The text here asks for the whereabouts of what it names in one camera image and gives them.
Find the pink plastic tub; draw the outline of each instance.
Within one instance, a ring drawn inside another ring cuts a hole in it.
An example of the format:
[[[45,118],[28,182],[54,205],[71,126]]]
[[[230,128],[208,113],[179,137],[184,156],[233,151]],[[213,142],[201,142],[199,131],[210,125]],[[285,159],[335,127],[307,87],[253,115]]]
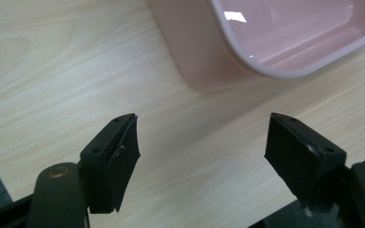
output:
[[[218,90],[297,78],[365,45],[365,0],[149,0],[182,76]]]

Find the pink plastic container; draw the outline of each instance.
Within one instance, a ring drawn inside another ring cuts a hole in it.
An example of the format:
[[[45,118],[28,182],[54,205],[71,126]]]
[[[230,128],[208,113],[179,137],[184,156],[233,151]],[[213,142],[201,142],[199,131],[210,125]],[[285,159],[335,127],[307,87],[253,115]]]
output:
[[[365,0],[149,0],[184,79],[298,78],[365,45]]]

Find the wooden table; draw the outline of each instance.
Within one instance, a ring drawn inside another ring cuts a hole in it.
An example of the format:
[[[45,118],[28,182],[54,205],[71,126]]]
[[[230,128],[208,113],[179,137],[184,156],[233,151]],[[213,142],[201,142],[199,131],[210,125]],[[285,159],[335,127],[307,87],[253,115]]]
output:
[[[294,200],[263,157],[269,115],[365,159],[365,47],[297,80],[188,86],[146,0],[0,0],[0,177],[14,200],[135,112],[142,157],[92,227],[248,227]]]

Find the light wood grain surface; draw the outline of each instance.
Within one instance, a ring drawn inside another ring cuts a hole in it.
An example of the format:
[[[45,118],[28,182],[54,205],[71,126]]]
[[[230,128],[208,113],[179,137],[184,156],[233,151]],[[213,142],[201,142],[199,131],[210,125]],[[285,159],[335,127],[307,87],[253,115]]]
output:
[[[271,112],[365,159],[365,47],[306,78],[203,93],[145,0],[0,0],[0,177],[14,200],[77,162],[114,117],[142,152],[119,214],[92,227],[248,227],[294,200],[263,158]]]

